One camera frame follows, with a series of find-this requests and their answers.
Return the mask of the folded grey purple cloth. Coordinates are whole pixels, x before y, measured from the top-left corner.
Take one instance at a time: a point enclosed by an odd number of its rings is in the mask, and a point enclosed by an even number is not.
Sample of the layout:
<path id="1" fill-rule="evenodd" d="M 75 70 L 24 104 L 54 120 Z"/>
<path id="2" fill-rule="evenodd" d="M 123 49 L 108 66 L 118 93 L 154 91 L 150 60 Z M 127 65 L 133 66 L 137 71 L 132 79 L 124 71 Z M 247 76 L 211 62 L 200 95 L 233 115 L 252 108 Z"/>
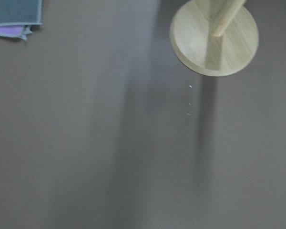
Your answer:
<path id="1" fill-rule="evenodd" d="M 41 23 L 41 0 L 0 0 L 0 37 L 27 40 Z"/>

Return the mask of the wooden mug tree stand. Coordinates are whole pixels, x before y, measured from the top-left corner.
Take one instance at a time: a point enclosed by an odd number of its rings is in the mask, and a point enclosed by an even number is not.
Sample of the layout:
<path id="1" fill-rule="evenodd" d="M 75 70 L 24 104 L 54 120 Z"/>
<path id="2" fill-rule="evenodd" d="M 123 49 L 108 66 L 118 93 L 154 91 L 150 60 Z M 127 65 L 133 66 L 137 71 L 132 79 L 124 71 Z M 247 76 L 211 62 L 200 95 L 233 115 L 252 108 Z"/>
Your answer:
<path id="1" fill-rule="evenodd" d="M 191 70 L 214 77 L 244 69 L 259 45 L 257 24 L 243 0 L 190 0 L 174 15 L 170 41 Z"/>

